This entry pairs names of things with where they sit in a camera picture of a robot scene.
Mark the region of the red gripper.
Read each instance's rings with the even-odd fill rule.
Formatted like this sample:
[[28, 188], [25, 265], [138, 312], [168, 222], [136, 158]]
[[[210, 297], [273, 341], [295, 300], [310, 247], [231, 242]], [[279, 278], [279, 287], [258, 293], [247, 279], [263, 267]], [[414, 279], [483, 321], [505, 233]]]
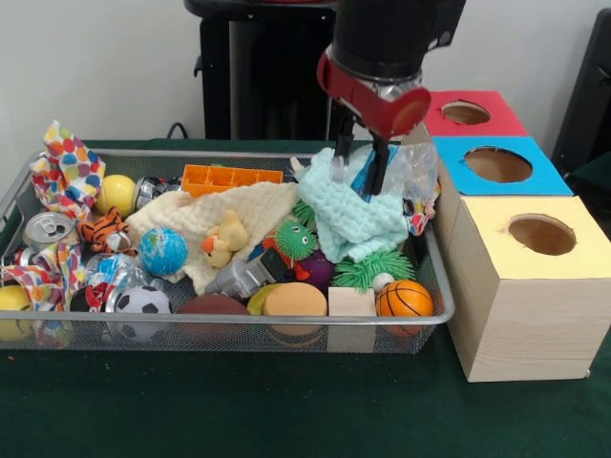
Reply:
[[369, 166], [365, 192], [381, 193], [390, 150], [387, 139], [409, 134], [426, 117], [431, 93], [424, 87], [405, 81], [386, 85], [359, 79], [341, 69], [325, 50], [317, 66], [317, 79], [329, 97], [347, 107], [339, 126], [333, 157], [333, 180], [342, 181], [354, 139], [355, 115], [373, 134], [373, 160]]

